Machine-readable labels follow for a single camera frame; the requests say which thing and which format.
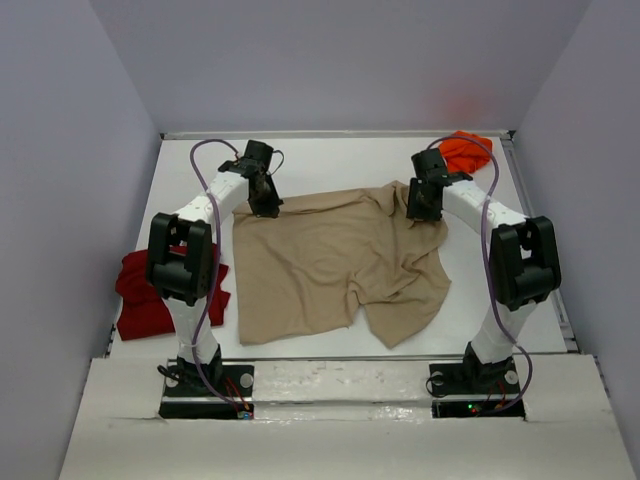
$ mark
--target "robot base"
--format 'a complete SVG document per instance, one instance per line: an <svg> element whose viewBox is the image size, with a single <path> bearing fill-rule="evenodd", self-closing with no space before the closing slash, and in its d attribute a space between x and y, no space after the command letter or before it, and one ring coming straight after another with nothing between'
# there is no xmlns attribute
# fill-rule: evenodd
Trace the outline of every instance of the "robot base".
<svg viewBox="0 0 640 480"><path fill-rule="evenodd" d="M498 382L500 382L507 396L513 397L520 393L520 385L515 374L516 369L515 365L513 365L513 359L510 359L510 365L507 367L507 373L495 377L493 382L477 383L466 376L466 369L462 363L432 363L429 365L430 376L427 388L434 398L455 395L471 399L478 396L486 397L490 390L496 395L502 393L498 386ZM505 377L515 378L515 383L510 383Z"/></svg>
<svg viewBox="0 0 640 480"><path fill-rule="evenodd" d="M168 372L174 376L180 373L176 360L169 360ZM167 377L164 383L159 415L166 419L212 419L212 420L245 420L253 418L253 365L223 364L223 373L214 388L225 397L231 397L237 405L230 405L209 392L200 381L183 376L181 380ZM227 390L227 379L236 386L236 393ZM242 395L247 406L246 411L238 393Z"/></svg>

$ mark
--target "gray wall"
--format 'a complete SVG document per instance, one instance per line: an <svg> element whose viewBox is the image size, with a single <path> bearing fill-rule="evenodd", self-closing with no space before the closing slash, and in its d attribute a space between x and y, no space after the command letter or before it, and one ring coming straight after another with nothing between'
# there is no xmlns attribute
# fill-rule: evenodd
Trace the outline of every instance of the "gray wall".
<svg viewBox="0 0 640 480"><path fill-rule="evenodd" d="M578 342L598 354L640 473L640 3L594 0L516 135L553 218Z"/></svg>
<svg viewBox="0 0 640 480"><path fill-rule="evenodd" d="M588 0L91 0L163 132L515 128Z"/></svg>
<svg viewBox="0 0 640 480"><path fill-rule="evenodd" d="M0 2L0 477L58 477L156 129L86 0Z"/></svg>

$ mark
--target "white platform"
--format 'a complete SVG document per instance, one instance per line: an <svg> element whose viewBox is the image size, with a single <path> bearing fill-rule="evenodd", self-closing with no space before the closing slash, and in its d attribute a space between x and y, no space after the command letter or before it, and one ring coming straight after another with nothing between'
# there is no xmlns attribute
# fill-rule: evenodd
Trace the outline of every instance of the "white platform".
<svg viewBox="0 0 640 480"><path fill-rule="evenodd" d="M93 361L61 480L635 478L589 356L534 356L527 421L432 418L424 361L256 362L255 420L164 420L163 361Z"/></svg>
<svg viewBox="0 0 640 480"><path fill-rule="evenodd" d="M281 197L327 192L358 187L378 187L393 180L405 183L413 176L411 155L424 149L432 138L320 138L262 139L285 152L286 162L274 180ZM500 164L500 182L496 199L521 210L509 166L498 138L494 152ZM158 212L173 212L188 203L200 191L189 164L190 140L165 141L162 144L149 200L142 222L137 249L147 248L149 224ZM246 140L233 143L240 151ZM197 162L207 179L230 158L221 145L209 145L197 153ZM278 157L274 156L275 165ZM488 166L474 175L476 182L488 188L493 168ZM289 338L258 346L242 346L238 341L232 222L223 224L222 260L231 266L223 288L231 292L224 326L214 329L222 345L223 356L233 358L328 358L386 357L422 355L461 355L475 335L488 307L488 292L480 256L480 239L460 220L445 215L449 237L440 249L445 271L452 280L451 289L438 316L422 332L387 349L368 329L362 309L353 326L332 332ZM522 344L531 352L565 352L558 315L550 301L540 305L521 334ZM173 335L122 342L116 335L113 358L165 357L177 352Z"/></svg>

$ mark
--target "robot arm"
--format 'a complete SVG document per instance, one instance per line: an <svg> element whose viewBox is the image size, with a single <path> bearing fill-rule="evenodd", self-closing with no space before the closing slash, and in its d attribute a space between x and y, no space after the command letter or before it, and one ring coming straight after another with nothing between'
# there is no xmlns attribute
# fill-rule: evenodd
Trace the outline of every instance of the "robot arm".
<svg viewBox="0 0 640 480"><path fill-rule="evenodd" d="M412 161L416 178L411 179L407 216L435 221L442 217L444 210L481 234L487 194L471 177L464 173L450 174L437 149L422 151L414 155ZM448 366L447 370L452 373L440 379L440 394L460 393L460 390L486 392L513 369L511 339L518 338L537 304L560 286L555 234L549 219L527 218L491 200L487 223L491 238L484 241L490 243L490 282L498 315L511 338L500 328L490 305L480 331L467 345L460 368L452 370Z"/></svg>
<svg viewBox="0 0 640 480"><path fill-rule="evenodd" d="M215 197L220 222L246 201L256 216L278 216L282 201L268 173L272 155L269 145L249 140L242 157L218 169L208 193ZM157 214L149 234L146 278L171 314L180 342L178 362L194 375L192 342L213 281L214 225L213 206L203 192L173 214ZM186 254L172 251L171 247L183 243L188 247ZM221 352L210 328L198 332L195 351L209 380L217 384Z"/></svg>

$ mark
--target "purple cable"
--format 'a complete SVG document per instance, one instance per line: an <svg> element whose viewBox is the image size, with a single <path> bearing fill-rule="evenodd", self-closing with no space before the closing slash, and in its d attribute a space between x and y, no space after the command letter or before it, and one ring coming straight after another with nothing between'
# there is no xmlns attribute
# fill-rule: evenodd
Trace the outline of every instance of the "purple cable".
<svg viewBox="0 0 640 480"><path fill-rule="evenodd" d="M204 374L204 372L202 371L202 364L200 363L200 359L198 358L198 349L196 347L197 342L198 342L198 336L200 334L200 329L202 328L202 325L204 324L204 321L207 317L207 312L209 311L209 307L211 307L211 302L213 301L213 295L214 292L216 290L216 285L218 283L218 271L219 271L219 267L220 267L220 243L221 243L221 235L220 235L220 210L218 209L218 202L216 202L215 197L209 192L209 186L207 185L207 182L205 181L204 177L202 176L202 173L200 172L200 169L198 169L198 166L196 165L196 159L195 159L195 153L196 150L198 148L200 148L203 145L206 145L208 143L222 143L223 145L226 145L227 147L229 147L231 150L234 151L234 153L237 155L238 154L238 149L236 147L234 147L233 145L231 145L229 142L225 141L225 140L220 140L220 139L208 139L208 140L202 140L201 142L196 143L193 148L191 149L191 152L189 153L189 160L191 161L191 166L193 167L193 171L196 173L196 176L198 177L198 180L200 181L200 185L202 185L202 188L204 189L205 194L207 195L207 197L209 197L209 200L211 201L211 205L213 206L213 217L214 217L214 221L215 221L215 229L216 229L216 253L213 259L213 279L211 282L211 288L209 289L209 293L207 294L207 304L204 307L204 310L202 311L202 315L200 316L200 321L198 322L198 325L196 326L196 331L193 334L193 339L191 341L191 353L193 355L193 362L196 365L196 370L198 370L198 375L200 375L200 380L202 380L202 383L204 383L204 385L207 387L207 389L213 393L216 397L218 397L220 400L223 400L224 402L230 404L230 405L240 405L237 402L234 402L233 400L225 397L224 395L222 395L220 392L218 392L213 385L211 385L211 383L209 382L209 379L207 379L206 375Z"/></svg>
<svg viewBox="0 0 640 480"><path fill-rule="evenodd" d="M496 323L498 324L498 327L500 328L504 336L507 337L507 339L513 344L514 347L520 350L525 360L527 361L527 366L529 369L527 373L527 379L524 382L522 389L520 389L520 393L518 394L518 396L513 400L511 400L509 403L507 403L505 406L496 410L489 411L488 414L492 415L492 414L503 412L508 408L513 407L516 403L522 400L522 398L524 397L524 394L527 392L529 388L529 385L531 384L531 379L533 378L533 361L531 360L531 355L529 355L529 352L527 352L523 347L518 345L518 341L513 337L513 335L511 335L511 332L507 330L507 328L504 326L504 323L502 323L502 319L500 318L500 314L498 313L498 302L496 300L495 289L493 286L493 282L491 281L491 270L489 267L489 252L487 249L487 220L488 220L487 212L489 211L489 204L491 203L491 197L493 197L493 192L495 191L496 186L498 185L498 179L500 178L500 168L498 167L498 160L496 160L496 157L493 155L493 152L489 150L487 147L485 147L478 140L470 137L461 136L461 135L448 135L446 137L438 138L437 140L434 140L429 144L429 146L427 147L427 150L430 150L431 148L433 148L433 146L436 143L440 143L444 140L450 140L450 139L466 140L467 142L470 142L479 146L489 155L489 157L491 158L491 162L493 163L495 174L493 176L493 181L491 182L491 186L487 191L487 196L484 199L484 203L482 204L482 222L480 224L480 239L481 239L480 243L482 248L482 263L484 264L484 273L487 278L487 285L489 287L489 300L491 303L491 310L493 310L493 315L496 318Z"/></svg>

